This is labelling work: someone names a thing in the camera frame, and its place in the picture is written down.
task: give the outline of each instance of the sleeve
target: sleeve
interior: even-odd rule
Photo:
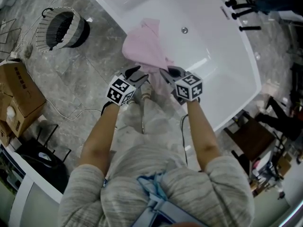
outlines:
[[[250,226],[254,219],[254,199],[239,162],[233,157],[218,157],[208,163],[205,172],[232,225]]]
[[[96,226],[103,215],[100,193],[103,173],[81,165],[71,173],[59,206],[59,226]]]

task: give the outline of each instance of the gray sweater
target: gray sweater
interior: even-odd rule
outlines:
[[[149,201],[136,178],[164,171],[161,187],[169,201],[197,219],[212,227],[251,225],[254,200],[236,159],[218,157],[199,173],[174,152],[137,146],[113,159],[105,187],[104,175],[95,166],[81,165],[72,172],[59,208],[59,226],[131,226]]]

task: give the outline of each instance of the bathtub drain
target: bathtub drain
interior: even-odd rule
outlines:
[[[186,28],[186,27],[181,28],[181,32],[184,33],[184,34],[187,34],[188,33],[188,28]]]

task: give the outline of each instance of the laundry basket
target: laundry basket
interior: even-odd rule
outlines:
[[[36,34],[36,45],[42,52],[78,47],[89,36],[88,22],[72,8],[48,8],[42,16]]]

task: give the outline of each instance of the chair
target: chair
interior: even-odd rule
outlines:
[[[243,124],[235,133],[227,127],[224,131],[240,147],[244,155],[252,163],[267,153],[267,149],[276,139],[267,129],[249,116],[247,112],[242,114],[248,121]]]
[[[238,160],[241,167],[244,169],[246,174],[249,176],[250,175],[250,160],[248,160],[244,154],[238,156],[234,150],[232,150],[232,155]]]

